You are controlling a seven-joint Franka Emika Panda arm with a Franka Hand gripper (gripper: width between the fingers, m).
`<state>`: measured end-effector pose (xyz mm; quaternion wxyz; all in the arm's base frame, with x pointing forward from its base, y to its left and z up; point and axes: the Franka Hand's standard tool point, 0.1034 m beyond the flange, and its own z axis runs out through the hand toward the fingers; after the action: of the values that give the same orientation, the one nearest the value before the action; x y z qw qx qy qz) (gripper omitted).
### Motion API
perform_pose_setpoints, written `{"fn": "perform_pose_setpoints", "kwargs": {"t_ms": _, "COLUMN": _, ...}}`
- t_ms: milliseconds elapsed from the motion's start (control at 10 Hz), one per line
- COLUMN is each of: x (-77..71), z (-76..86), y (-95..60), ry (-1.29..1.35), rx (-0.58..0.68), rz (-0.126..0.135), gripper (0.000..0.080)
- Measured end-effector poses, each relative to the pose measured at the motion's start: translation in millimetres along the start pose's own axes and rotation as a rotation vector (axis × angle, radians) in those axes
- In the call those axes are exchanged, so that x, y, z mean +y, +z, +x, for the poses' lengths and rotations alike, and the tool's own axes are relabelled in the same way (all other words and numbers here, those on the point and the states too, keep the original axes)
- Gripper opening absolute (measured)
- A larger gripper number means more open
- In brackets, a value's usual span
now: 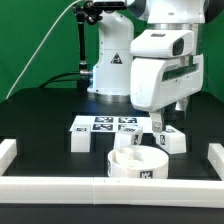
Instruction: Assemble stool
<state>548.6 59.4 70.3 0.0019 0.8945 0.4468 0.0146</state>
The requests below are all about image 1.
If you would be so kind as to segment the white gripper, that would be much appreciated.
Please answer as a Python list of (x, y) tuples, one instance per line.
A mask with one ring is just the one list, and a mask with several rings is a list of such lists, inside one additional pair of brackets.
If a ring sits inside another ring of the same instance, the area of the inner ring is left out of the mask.
[(185, 112), (188, 102), (181, 99), (202, 87), (204, 60), (193, 55), (194, 47), (191, 30), (147, 29), (131, 43), (131, 103), (150, 112), (154, 132), (165, 130), (163, 113), (156, 110), (177, 101), (175, 110)]

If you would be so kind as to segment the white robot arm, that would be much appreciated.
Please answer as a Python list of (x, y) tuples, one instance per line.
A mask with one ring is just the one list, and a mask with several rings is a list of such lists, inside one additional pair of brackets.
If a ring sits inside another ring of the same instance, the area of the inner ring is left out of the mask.
[(224, 0), (91, 0), (99, 22), (99, 59), (88, 91), (128, 97), (164, 130), (163, 109), (199, 91), (204, 59), (198, 28), (224, 11)]

